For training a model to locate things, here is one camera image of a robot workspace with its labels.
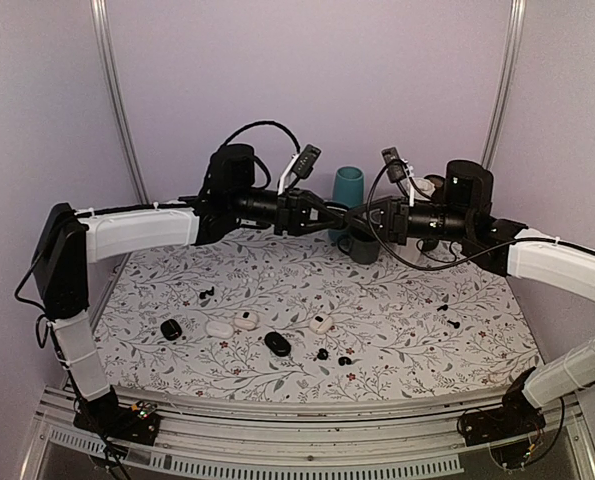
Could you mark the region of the black earbud charging case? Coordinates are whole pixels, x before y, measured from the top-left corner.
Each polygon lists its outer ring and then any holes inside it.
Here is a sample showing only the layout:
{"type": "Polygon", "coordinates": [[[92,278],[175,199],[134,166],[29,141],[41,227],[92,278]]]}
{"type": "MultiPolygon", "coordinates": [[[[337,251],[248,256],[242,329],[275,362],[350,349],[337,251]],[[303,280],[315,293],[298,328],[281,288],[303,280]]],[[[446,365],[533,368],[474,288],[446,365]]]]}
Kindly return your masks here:
{"type": "Polygon", "coordinates": [[[182,336],[182,328],[175,319],[168,319],[160,325],[163,337],[168,341],[175,341],[182,336]]]}

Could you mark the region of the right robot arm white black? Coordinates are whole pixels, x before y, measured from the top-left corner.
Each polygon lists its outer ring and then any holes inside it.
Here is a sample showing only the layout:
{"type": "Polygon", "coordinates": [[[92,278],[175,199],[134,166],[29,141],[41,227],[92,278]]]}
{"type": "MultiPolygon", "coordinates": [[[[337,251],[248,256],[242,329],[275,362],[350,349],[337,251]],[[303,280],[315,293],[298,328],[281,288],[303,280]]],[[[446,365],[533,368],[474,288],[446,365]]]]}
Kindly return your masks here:
{"type": "MultiPolygon", "coordinates": [[[[386,197],[349,210],[347,225],[362,228],[389,250],[408,239],[455,241],[463,259],[501,277],[528,279],[595,303],[595,250],[544,235],[491,214],[493,174],[468,160],[447,164],[440,196],[430,202],[386,197]]],[[[514,436],[533,411],[595,384],[595,336],[516,379],[494,415],[494,427],[514,436]]]]}

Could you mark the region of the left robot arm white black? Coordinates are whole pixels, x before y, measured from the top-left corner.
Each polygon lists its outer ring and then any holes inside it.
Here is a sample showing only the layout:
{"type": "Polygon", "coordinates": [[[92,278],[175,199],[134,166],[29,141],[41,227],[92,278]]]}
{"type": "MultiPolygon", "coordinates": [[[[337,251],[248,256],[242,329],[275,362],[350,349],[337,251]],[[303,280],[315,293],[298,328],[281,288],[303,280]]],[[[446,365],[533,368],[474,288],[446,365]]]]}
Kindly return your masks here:
{"type": "Polygon", "coordinates": [[[252,146],[222,145],[209,160],[199,193],[172,203],[94,212],[55,205],[32,260],[32,274],[52,327],[60,360],[88,419],[105,434],[125,426],[125,412],[108,397],[112,388],[89,320],[88,267],[108,258],[167,246],[219,242],[243,222],[303,236],[345,227],[345,207],[282,181],[278,190],[255,184],[259,159],[252,146]]]}

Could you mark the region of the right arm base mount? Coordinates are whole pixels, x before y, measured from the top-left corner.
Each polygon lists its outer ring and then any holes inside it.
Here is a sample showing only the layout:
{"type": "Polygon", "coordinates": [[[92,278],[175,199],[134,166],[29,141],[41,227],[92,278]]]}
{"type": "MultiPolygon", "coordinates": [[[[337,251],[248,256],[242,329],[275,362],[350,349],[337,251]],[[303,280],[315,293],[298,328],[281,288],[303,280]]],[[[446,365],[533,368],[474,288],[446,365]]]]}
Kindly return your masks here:
{"type": "Polygon", "coordinates": [[[466,410],[458,418],[456,429],[467,446],[474,446],[538,433],[545,426],[539,408],[534,408],[523,397],[504,396],[498,407],[466,410]]]}

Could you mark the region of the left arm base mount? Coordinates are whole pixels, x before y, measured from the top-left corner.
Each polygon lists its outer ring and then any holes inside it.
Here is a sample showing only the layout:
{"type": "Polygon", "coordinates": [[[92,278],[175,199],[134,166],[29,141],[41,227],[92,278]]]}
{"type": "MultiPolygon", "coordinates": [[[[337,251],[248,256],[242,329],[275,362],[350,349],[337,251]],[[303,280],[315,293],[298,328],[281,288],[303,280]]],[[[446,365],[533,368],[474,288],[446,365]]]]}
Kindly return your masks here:
{"type": "Polygon", "coordinates": [[[150,413],[145,418],[130,407],[114,401],[97,399],[84,402],[75,415],[73,425],[81,430],[117,439],[153,446],[159,433],[161,416],[150,413]]]}

